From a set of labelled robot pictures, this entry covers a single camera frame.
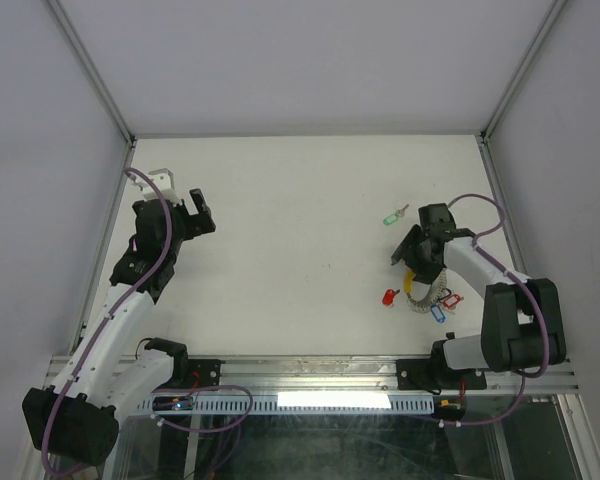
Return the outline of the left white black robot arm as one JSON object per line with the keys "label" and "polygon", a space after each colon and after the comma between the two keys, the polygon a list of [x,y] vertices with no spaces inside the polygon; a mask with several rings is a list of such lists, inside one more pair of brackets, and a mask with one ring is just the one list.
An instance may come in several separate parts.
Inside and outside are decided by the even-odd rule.
{"label": "left white black robot arm", "polygon": [[195,214],[171,199],[134,203],[136,231],[113,269],[99,322],[50,385],[30,389],[23,399],[32,443],[51,477],[62,475],[52,457],[72,461],[71,472],[101,465],[138,403],[163,385],[174,389],[191,379],[186,346],[161,338],[150,339],[124,373],[114,373],[127,340],[173,278],[183,242],[216,229],[203,193],[189,194]]}

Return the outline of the green tag key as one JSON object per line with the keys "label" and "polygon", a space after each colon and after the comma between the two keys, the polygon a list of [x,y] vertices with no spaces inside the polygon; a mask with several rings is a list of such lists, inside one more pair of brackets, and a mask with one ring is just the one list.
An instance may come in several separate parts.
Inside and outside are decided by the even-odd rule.
{"label": "green tag key", "polygon": [[408,210],[408,208],[409,208],[409,204],[406,204],[402,208],[396,209],[393,213],[391,213],[390,215],[386,216],[382,220],[382,223],[385,226],[390,226],[390,225],[396,223],[397,221],[399,221],[401,218],[403,218],[405,216],[405,213]]}

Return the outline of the metal keyring with yellow handle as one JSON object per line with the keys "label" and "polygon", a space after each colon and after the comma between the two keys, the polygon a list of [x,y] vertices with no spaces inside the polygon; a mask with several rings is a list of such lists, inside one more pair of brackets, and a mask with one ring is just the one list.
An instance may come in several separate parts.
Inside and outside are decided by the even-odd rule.
{"label": "metal keyring with yellow handle", "polygon": [[429,313],[433,306],[438,305],[451,294],[447,283],[446,269],[443,269],[431,284],[417,282],[415,273],[408,270],[403,281],[403,292],[406,294],[408,306],[415,313]]}

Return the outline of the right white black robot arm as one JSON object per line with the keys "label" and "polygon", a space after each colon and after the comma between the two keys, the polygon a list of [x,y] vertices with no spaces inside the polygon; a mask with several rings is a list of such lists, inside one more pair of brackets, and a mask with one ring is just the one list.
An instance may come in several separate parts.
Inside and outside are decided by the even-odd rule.
{"label": "right white black robot arm", "polygon": [[410,308],[438,322],[459,296],[447,287],[447,274],[459,275],[483,301],[480,332],[448,334],[433,343],[425,359],[396,363],[402,391],[483,390],[485,373],[538,378],[566,359],[559,293],[547,278],[533,279],[508,269],[468,228],[457,226],[449,205],[425,205],[419,221],[391,255],[406,266],[402,291]]}

